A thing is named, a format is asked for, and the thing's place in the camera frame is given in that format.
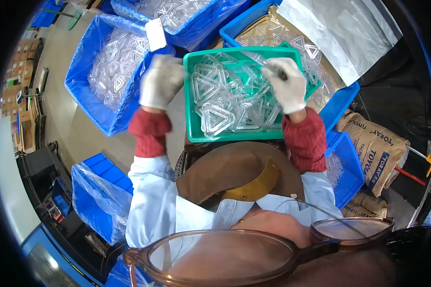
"floor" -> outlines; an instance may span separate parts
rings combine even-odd
[[[69,4],[64,12],[73,14],[76,8]],[[49,28],[40,28],[39,37],[45,39],[36,75],[43,67],[49,69],[44,95],[47,115],[46,140],[58,141],[62,162],[70,167],[86,158],[103,152],[124,172],[134,159],[135,138],[124,132],[114,137],[105,136],[77,106],[64,86],[64,79],[78,43],[95,15],[86,12],[72,30],[68,17],[59,17]],[[183,89],[168,106],[173,131],[167,136],[168,156],[174,167],[183,151],[185,133],[185,104]]]

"eyeglasses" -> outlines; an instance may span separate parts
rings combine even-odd
[[[354,217],[317,221],[316,244],[299,248],[286,238],[241,229],[200,230],[169,235],[145,248],[128,248],[123,262],[170,287],[244,286],[276,280],[297,266],[340,250],[359,249],[392,232],[394,221]]]

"white glove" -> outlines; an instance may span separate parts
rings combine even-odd
[[[184,84],[182,59],[156,54],[141,79],[141,106],[165,110]]]
[[[283,81],[268,66],[283,71],[287,80]],[[267,60],[267,65],[261,68],[261,71],[270,81],[276,99],[283,107],[284,114],[289,115],[305,108],[306,80],[294,60],[291,58],[270,58]]]

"red sleeve cover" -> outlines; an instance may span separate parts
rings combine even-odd
[[[324,123],[318,114],[307,107],[307,116],[300,123],[283,118],[283,133],[286,147],[290,150],[290,161],[303,174],[306,171],[326,170],[324,152],[327,148]]]
[[[151,113],[138,109],[129,124],[128,131],[136,140],[138,158],[155,158],[166,154],[166,133],[172,124],[166,113]]]

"brown eyeglass frame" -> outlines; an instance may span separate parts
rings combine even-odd
[[[385,218],[361,218],[361,217],[352,217],[345,218],[344,221],[351,220],[373,220],[373,221],[382,221],[389,223],[389,226],[382,230],[381,232],[363,239],[356,240],[338,240],[334,238],[329,238],[328,236],[320,233],[315,229],[314,226],[310,227],[310,235],[317,242],[316,244],[310,245],[306,248],[299,248],[293,241],[270,234],[267,232],[260,232],[254,230],[243,230],[243,229],[216,229],[216,230],[198,230],[198,231],[189,231],[189,232],[179,232],[175,234],[171,234],[162,238],[155,243],[144,247],[144,248],[127,248],[123,252],[123,263],[129,265],[130,267],[130,278],[132,287],[137,287],[136,282],[136,272],[134,266],[138,266],[142,269],[151,279],[154,281],[163,284],[169,287],[185,287],[185,286],[205,286],[205,287],[230,287],[230,286],[249,286],[255,285],[263,282],[267,282],[273,280],[278,277],[282,277],[284,274],[289,274],[293,272],[299,265],[310,262],[314,259],[320,258],[322,256],[330,255],[337,253],[342,250],[354,250],[361,249],[367,247],[380,237],[392,232],[392,228],[394,226],[394,221],[391,219]],[[328,219],[324,221],[341,221],[341,219]],[[245,277],[245,278],[235,278],[235,279],[185,279],[177,276],[171,276],[163,273],[161,270],[158,270],[154,267],[154,265],[150,262],[149,255],[163,242],[170,241],[173,238],[178,238],[182,236],[191,236],[191,235],[209,235],[209,234],[253,234],[258,236],[264,236],[270,239],[274,239],[276,241],[281,242],[285,246],[289,247],[293,256],[290,260],[284,264],[282,267],[270,271],[268,273],[264,273],[258,276]]]

